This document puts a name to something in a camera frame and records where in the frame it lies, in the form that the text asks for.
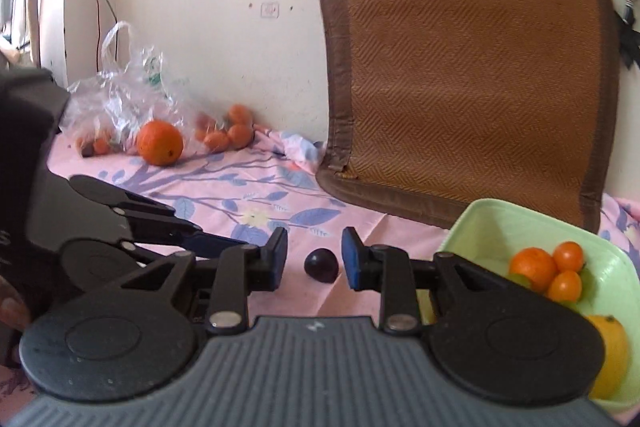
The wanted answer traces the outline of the left human hand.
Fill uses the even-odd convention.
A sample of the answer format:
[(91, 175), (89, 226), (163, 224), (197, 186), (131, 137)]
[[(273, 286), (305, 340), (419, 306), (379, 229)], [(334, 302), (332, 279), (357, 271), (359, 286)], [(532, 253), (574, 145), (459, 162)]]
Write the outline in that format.
[(0, 277), (0, 320), (21, 332), (32, 321), (24, 299), (4, 277)]

